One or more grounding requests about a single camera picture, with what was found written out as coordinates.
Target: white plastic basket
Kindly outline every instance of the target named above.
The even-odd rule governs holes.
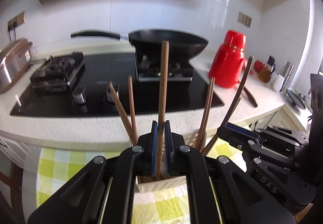
[[[186,144],[189,146],[193,146],[196,141],[198,132],[194,132],[193,134],[186,137]],[[153,192],[153,191],[159,191],[164,190],[172,187],[177,187],[180,185],[186,185],[186,176],[179,176],[159,181],[153,181],[148,183],[138,183],[138,179],[136,179],[136,184],[139,189],[140,193],[146,193],[146,192]]]

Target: white bottle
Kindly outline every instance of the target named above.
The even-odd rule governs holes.
[[[278,75],[275,82],[273,83],[272,85],[272,88],[275,92],[279,92],[280,89],[282,88],[283,86],[283,82],[284,82],[284,77],[282,75]]]

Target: wall socket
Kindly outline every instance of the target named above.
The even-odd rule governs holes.
[[[25,23],[25,11],[21,12],[16,17],[8,21],[8,30],[11,31],[14,28],[17,28],[18,26],[22,25],[23,23]]]
[[[248,15],[243,14],[241,11],[239,12],[238,22],[241,22],[243,25],[250,28],[252,18]]]

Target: countertop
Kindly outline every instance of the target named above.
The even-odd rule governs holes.
[[[127,43],[106,44],[95,47],[69,48],[54,55],[67,54],[73,50],[83,51],[84,54],[133,52],[134,48]],[[191,60],[195,70],[208,81],[207,73],[212,63],[213,56],[202,53]],[[120,117],[98,118],[34,118],[10,116],[10,112],[19,100],[20,95],[29,85],[29,78],[39,65],[35,65],[13,86],[8,92],[0,95],[0,135],[14,140],[23,141],[39,146],[69,149],[69,150],[122,150],[129,146],[129,138]],[[265,117],[281,108],[284,108],[293,121],[297,121],[307,129],[309,111],[293,110],[288,106],[285,96],[274,92],[270,85],[265,85],[256,77],[249,76],[246,87],[253,94],[258,107],[254,108],[248,101],[245,93],[230,118],[231,123],[237,123]],[[220,126],[227,110],[234,98],[237,87],[224,89],[214,85],[214,92],[224,102],[223,107],[211,108],[207,129]],[[166,120],[170,121],[173,132],[190,135],[198,130],[203,110],[192,110],[166,113]],[[151,123],[158,120],[158,115],[136,116],[138,135],[150,132]]]

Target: red thermos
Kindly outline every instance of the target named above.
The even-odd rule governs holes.
[[[213,59],[209,78],[214,77],[215,83],[221,87],[233,87],[244,64],[244,47],[245,35],[229,30]]]

